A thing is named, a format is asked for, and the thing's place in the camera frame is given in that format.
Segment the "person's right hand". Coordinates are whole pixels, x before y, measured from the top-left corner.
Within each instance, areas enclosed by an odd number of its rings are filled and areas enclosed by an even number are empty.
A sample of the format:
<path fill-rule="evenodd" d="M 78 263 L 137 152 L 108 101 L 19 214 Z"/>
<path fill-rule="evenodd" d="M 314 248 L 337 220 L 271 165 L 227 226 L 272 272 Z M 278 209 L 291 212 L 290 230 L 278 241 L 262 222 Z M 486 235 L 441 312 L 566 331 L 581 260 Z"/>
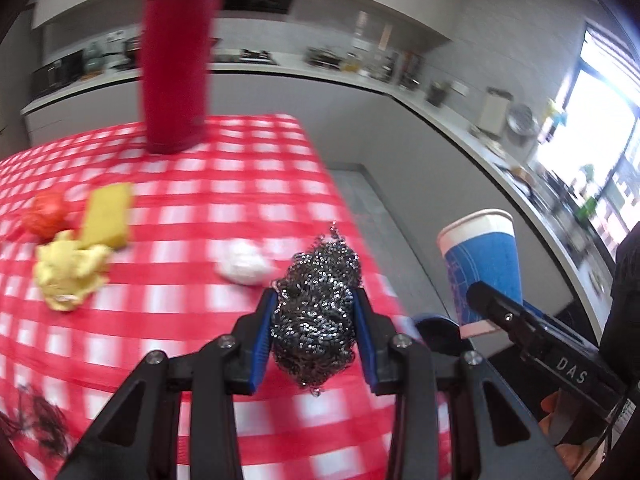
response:
<path fill-rule="evenodd" d="M 539 427 L 574 479 L 590 479 L 606 453 L 606 422 L 589 405 L 559 390 L 540 402 Z"/>

